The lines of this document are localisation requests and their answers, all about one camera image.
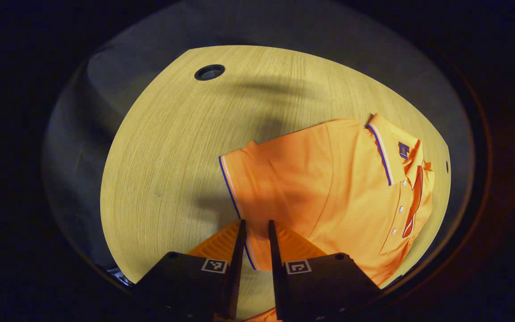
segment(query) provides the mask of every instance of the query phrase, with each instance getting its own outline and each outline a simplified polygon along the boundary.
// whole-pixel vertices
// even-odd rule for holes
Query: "orange polo shirt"
[[[435,173],[421,141],[379,114],[366,126],[340,119],[251,141],[219,161],[256,270],[271,270],[268,222],[277,220],[327,254],[348,254],[380,285],[432,210]],[[254,321],[275,320],[266,313]]]

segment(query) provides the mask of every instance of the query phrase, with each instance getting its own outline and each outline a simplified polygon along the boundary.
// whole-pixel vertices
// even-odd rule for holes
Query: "blue stripe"
[[[249,264],[252,265],[252,268],[254,271],[257,271],[256,267],[253,265],[252,258],[249,256],[248,245],[244,245],[244,248],[245,248],[245,254],[248,255]]]
[[[220,162],[220,168],[222,170],[222,175],[224,176],[225,186],[228,188],[229,197],[232,198],[233,207],[236,209],[237,218],[241,219],[240,212],[239,212],[239,210],[237,210],[236,202],[233,199],[232,190],[230,190],[230,188],[229,188],[228,179],[225,176],[224,167],[221,163],[221,155],[220,155],[220,157],[218,157],[218,162]]]
[[[368,127],[368,129],[369,129],[369,130],[371,130],[372,135],[375,137],[376,145],[379,147],[380,158],[383,160],[384,172],[387,174],[388,185],[390,186],[390,185],[391,185],[391,177],[390,177],[390,175],[388,174],[387,162],[384,160],[383,149],[382,149],[382,148],[381,148],[381,146],[380,146],[379,137],[378,137],[378,136],[376,136],[376,132],[375,132],[375,130],[372,128],[372,126],[370,126],[369,124],[367,124],[367,127]]]
[[[232,190],[229,188],[228,178],[225,176],[224,167],[223,167],[223,165],[221,163],[221,156],[218,157],[218,162],[220,162],[220,169],[222,171],[222,175],[224,176],[225,186],[228,188],[229,197],[232,198],[232,204],[233,204],[233,207],[236,210],[237,218],[241,219],[240,212],[239,212],[239,210],[237,210],[236,201],[233,199]],[[252,258],[249,255],[247,240],[244,242],[244,248],[245,248],[245,254],[248,255],[249,264],[252,265],[252,268],[253,268],[254,271],[257,271],[256,267],[253,265]]]

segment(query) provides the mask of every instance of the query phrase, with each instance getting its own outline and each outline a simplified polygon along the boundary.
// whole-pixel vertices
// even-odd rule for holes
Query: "polo shirt collar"
[[[395,185],[406,178],[414,188],[418,167],[422,165],[424,157],[421,141],[378,113],[368,122],[367,128],[376,138],[388,185]],[[409,147],[406,161],[400,156],[399,143]]]

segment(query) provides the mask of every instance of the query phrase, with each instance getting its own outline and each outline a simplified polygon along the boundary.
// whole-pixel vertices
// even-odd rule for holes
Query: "gray floor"
[[[445,221],[454,218],[472,171],[472,134],[449,81],[411,43],[337,2],[192,0],[152,14],[98,49],[57,102],[43,173],[55,217],[82,254],[107,269],[116,266],[102,233],[100,185],[110,144],[135,99],[188,49],[238,44],[336,61],[411,102],[448,144],[452,189]]]

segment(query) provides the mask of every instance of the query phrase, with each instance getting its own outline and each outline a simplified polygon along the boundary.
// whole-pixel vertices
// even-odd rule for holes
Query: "wooden table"
[[[198,81],[200,68],[223,75]],[[137,283],[166,252],[182,253],[237,220],[218,156],[339,118],[367,122],[378,112],[423,142],[435,167],[431,217],[397,273],[431,244],[446,212],[449,151],[409,102],[370,77],[313,55],[271,47],[191,49],[136,100],[113,141],[101,188],[106,241],[122,272]],[[238,317],[274,306],[270,271],[244,259]]]

